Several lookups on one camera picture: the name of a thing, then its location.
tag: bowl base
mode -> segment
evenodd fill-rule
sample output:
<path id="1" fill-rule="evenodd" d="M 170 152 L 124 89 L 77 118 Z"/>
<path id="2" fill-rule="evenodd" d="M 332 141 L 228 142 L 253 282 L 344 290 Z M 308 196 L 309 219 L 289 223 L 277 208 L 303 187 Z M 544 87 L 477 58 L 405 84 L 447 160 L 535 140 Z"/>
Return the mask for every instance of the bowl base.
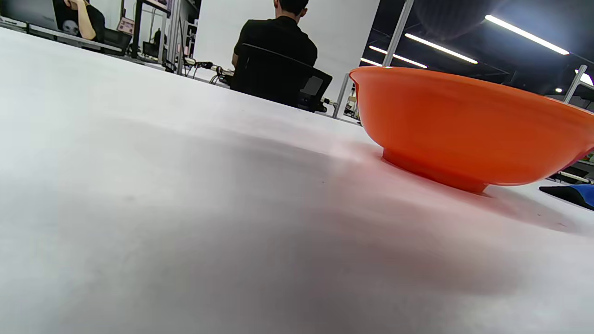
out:
<path id="1" fill-rule="evenodd" d="M 469 193 L 481 194 L 487 187 L 487 184 L 481 183 L 480 181 L 476 181 L 471 178 L 461 177 L 460 175 L 427 168 L 422 164 L 388 150 L 384 150 L 383 157 L 387 162 L 411 173 L 431 179 L 441 184 L 448 185 L 450 187 L 468 191 Z"/>

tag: ceiling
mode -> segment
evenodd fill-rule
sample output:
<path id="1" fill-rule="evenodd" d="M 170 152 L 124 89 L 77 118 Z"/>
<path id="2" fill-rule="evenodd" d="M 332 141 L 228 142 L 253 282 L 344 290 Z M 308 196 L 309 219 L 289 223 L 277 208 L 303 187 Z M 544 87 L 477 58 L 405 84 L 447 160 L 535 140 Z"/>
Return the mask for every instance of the ceiling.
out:
<path id="1" fill-rule="evenodd" d="M 404 0 L 381 0 L 367 45 L 387 50 L 391 35 L 402 11 Z M 474 77 L 528 90 L 539 94 L 559 94 L 575 75 L 580 64 L 594 78 L 594 1 L 592 0 L 508 0 L 491 14 L 537 37 L 571 52 L 561 55 L 489 21 L 473 27 L 454 39 L 440 40 L 421 24 L 413 7 L 405 33 L 439 44 L 475 59 L 471 64 L 412 39 L 402 37 L 396 54 L 420 62 L 429 70 Z M 443 17 L 455 15 L 448 7 Z M 365 48 L 363 58 L 382 63 L 384 55 Z M 392 66 L 418 68 L 394 59 Z M 584 99 L 594 100 L 594 91 L 584 87 L 576 91 Z"/>

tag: black shirt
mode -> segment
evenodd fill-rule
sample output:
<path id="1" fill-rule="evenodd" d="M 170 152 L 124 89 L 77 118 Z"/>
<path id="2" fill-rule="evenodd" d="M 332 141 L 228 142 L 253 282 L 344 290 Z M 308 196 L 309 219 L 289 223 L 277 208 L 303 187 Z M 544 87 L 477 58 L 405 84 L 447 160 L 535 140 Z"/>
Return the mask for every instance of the black shirt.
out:
<path id="1" fill-rule="evenodd" d="M 58 22 L 58 29 L 62 30 L 67 34 L 71 34 L 77 37 L 82 37 L 80 29 L 78 28 L 78 11 L 72 10 L 66 6 L 64 0 L 53 0 L 53 8 L 56 11 L 56 21 Z M 105 31 L 105 17 L 101 12 L 91 6 L 87 6 L 87 13 L 89 14 L 89 20 L 91 26 L 95 30 L 95 42 L 103 43 L 103 36 Z"/>
<path id="2" fill-rule="evenodd" d="M 242 44 L 251 44 L 314 66 L 318 59 L 315 47 L 306 33 L 290 17 L 281 16 L 274 20 L 249 20 L 241 29 L 235 54 Z"/>

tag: man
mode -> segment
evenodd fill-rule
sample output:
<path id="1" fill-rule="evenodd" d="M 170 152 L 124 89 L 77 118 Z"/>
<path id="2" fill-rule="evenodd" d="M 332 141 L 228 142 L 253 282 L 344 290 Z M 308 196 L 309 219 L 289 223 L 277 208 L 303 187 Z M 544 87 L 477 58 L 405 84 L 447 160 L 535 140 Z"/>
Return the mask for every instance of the man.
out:
<path id="1" fill-rule="evenodd" d="M 251 44 L 314 66 L 318 49 L 307 34 L 297 26 L 307 14 L 309 0 L 274 0 L 274 20 L 249 20 L 239 35 L 232 64 L 237 61 L 242 44 Z"/>
<path id="2" fill-rule="evenodd" d="M 54 0 L 58 28 L 65 33 L 103 43 L 105 17 L 87 0 Z"/>

